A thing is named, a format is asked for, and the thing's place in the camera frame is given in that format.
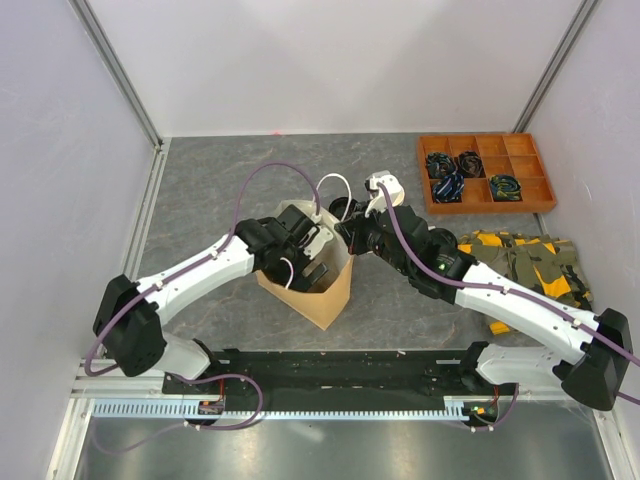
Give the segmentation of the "brown paper bag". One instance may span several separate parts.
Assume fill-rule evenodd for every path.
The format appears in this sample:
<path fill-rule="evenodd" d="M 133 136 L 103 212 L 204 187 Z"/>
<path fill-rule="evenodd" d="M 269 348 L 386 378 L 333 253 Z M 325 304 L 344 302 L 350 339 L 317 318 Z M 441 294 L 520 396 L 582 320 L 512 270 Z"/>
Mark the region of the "brown paper bag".
<path fill-rule="evenodd" d="M 258 284 L 321 330 L 339 317 L 351 296 L 353 257 L 335 226 L 355 205 L 352 193 L 321 209 L 320 231 L 298 260 L 281 260 L 273 273 L 258 271 Z"/>

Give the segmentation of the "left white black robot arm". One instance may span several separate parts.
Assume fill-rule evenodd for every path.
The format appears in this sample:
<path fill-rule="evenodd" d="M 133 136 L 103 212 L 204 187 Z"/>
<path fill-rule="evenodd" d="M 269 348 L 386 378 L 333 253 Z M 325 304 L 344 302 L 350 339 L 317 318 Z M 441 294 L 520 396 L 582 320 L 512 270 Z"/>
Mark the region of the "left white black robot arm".
<path fill-rule="evenodd" d="M 290 204 L 275 217 L 242 220 L 191 258 L 155 275 L 121 274 L 106 286 L 93 331 L 128 377 L 153 368 L 176 374 L 198 393 L 219 382 L 204 346 L 164 331 L 180 311 L 213 290 L 254 272 L 295 291 L 309 291 L 327 272 L 320 255 L 335 238 L 328 213 Z"/>

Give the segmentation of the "stack of black lids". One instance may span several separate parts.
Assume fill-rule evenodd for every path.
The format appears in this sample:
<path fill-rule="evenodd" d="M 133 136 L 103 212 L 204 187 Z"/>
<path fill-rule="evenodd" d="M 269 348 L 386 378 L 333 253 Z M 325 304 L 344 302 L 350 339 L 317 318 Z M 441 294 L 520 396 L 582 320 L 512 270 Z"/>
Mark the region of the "stack of black lids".
<path fill-rule="evenodd" d="M 329 205 L 329 213 L 340 222 L 349 220 L 357 211 L 359 202 L 349 197 L 339 197 Z"/>

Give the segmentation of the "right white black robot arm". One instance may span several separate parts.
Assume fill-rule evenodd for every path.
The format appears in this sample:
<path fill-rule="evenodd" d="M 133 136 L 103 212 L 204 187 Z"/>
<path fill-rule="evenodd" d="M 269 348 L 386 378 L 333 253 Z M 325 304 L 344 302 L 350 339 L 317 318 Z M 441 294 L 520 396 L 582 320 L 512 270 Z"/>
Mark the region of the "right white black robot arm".
<path fill-rule="evenodd" d="M 353 255 L 372 253 L 407 278 L 421 294 L 493 317 L 542 345 L 510 353 L 476 342 L 458 368 L 467 392 L 491 384 L 558 385 L 577 402 L 609 411 L 635 361 L 628 319 L 608 308 L 596 314 L 527 289 L 462 252 L 451 232 L 429 227 L 409 206 L 369 211 L 341 197 L 330 204 L 335 229 Z"/>

